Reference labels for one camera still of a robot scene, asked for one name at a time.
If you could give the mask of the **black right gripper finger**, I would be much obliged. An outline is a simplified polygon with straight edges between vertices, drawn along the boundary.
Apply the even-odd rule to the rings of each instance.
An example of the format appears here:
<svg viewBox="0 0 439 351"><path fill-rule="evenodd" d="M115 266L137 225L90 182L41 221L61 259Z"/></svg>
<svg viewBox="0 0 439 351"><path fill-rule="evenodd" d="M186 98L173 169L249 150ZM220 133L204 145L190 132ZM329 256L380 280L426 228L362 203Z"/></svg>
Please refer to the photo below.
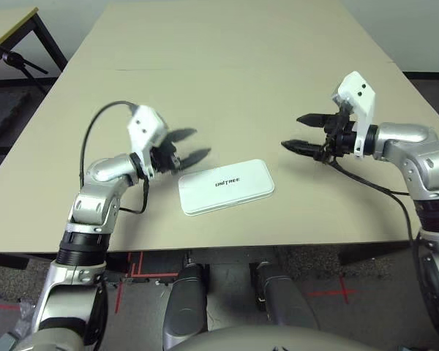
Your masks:
<svg viewBox="0 0 439 351"><path fill-rule="evenodd" d="M324 127L330 118L331 115L329 114L308 113L298 117L296 120L309 127Z"/></svg>
<svg viewBox="0 0 439 351"><path fill-rule="evenodd" d="M320 156L322 147L304 140L285 140L281 145L287 150L302 156Z"/></svg>

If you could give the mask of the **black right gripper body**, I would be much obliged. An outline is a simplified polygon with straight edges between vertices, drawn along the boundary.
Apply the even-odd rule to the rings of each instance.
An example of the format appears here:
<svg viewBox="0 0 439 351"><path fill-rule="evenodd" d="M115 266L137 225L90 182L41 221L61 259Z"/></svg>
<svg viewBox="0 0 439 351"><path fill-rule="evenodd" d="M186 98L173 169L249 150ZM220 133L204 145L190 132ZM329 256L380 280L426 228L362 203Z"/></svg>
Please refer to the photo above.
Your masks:
<svg viewBox="0 0 439 351"><path fill-rule="evenodd" d="M327 164L331 159L345 155L344 142L353 132L351 128L354 122L350 121L352 109L341 107L334 115L323 115L322 127L326 133L326 139L316 153L316 160Z"/></svg>

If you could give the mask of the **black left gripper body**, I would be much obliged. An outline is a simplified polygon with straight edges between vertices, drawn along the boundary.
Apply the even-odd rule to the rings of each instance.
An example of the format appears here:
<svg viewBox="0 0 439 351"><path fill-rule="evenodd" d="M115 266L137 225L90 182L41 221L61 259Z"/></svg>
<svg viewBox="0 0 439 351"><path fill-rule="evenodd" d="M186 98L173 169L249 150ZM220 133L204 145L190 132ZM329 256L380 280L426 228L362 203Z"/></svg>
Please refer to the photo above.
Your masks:
<svg viewBox="0 0 439 351"><path fill-rule="evenodd" d="M164 140L158 147L150 150L151 165L156 173L176 174L181 166L176 147L172 141Z"/></svg>

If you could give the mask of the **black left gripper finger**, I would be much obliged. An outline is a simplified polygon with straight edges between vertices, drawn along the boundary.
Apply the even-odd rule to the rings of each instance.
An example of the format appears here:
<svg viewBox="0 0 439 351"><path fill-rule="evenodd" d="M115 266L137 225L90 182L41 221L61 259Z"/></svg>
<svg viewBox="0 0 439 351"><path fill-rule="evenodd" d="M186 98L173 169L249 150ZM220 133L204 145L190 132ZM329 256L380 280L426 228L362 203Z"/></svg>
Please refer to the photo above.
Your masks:
<svg viewBox="0 0 439 351"><path fill-rule="evenodd" d="M178 143L197 132L194 128L175 129L167 134L167 141L170 143Z"/></svg>
<svg viewBox="0 0 439 351"><path fill-rule="evenodd" d="M206 158L210 151L210 148L202 148L197 151L193 151L186 158L180 160L180 168L190 168L196 165Z"/></svg>

